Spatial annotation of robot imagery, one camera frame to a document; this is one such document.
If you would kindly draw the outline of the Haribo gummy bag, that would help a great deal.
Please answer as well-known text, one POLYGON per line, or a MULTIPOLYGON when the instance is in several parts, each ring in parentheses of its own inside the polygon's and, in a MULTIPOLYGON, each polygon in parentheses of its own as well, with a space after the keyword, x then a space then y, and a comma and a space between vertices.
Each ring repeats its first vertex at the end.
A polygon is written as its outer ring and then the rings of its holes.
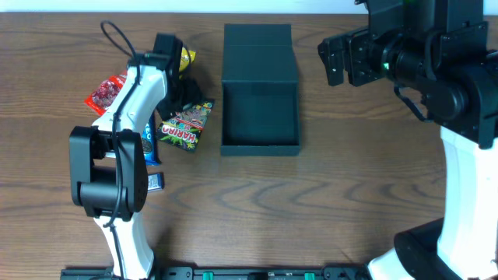
POLYGON ((156 139, 185 151, 194 152, 214 104, 215 100, 207 99, 163 121, 156 130, 156 139))

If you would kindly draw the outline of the yellow candy bag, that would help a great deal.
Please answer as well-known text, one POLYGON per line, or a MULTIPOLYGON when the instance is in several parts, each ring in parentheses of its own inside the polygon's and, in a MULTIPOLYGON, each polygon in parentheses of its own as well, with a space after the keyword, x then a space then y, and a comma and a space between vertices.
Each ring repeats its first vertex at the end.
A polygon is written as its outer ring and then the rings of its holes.
POLYGON ((195 61, 196 51, 190 51, 186 47, 182 47, 181 63, 179 73, 184 74, 189 71, 191 65, 195 61))

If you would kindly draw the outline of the red Hacks candy bag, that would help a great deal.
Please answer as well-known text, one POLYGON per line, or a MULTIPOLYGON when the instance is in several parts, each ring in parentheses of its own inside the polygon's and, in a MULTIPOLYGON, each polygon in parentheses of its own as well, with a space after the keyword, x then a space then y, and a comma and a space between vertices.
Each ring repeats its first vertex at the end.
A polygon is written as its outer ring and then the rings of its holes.
POLYGON ((125 84, 126 71, 112 75, 102 83, 84 100, 84 103, 98 115, 102 116, 114 102, 114 99, 125 84))

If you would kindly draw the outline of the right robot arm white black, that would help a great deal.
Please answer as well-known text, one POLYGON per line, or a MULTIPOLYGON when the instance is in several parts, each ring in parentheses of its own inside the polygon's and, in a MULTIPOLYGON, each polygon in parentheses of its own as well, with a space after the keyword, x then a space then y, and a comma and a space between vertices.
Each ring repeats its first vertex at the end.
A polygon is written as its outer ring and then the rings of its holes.
POLYGON ((444 217, 396 234, 367 266, 372 279, 497 277, 497 52, 481 1, 365 0, 368 24, 317 48, 328 84, 378 79, 420 93, 404 104, 440 126, 444 217))

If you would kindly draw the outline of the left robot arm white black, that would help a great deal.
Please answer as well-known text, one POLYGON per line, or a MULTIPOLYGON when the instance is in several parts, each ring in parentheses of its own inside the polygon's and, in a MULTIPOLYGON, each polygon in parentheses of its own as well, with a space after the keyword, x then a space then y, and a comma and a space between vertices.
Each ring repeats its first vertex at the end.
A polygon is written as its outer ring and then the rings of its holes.
POLYGON ((133 51, 127 79, 107 111, 69 136, 73 203, 84 208, 105 235, 111 268, 67 268, 63 279, 159 279, 162 271, 148 244, 141 210, 148 194, 142 132, 157 105, 186 106, 177 92, 183 44, 159 33, 153 50, 133 51))

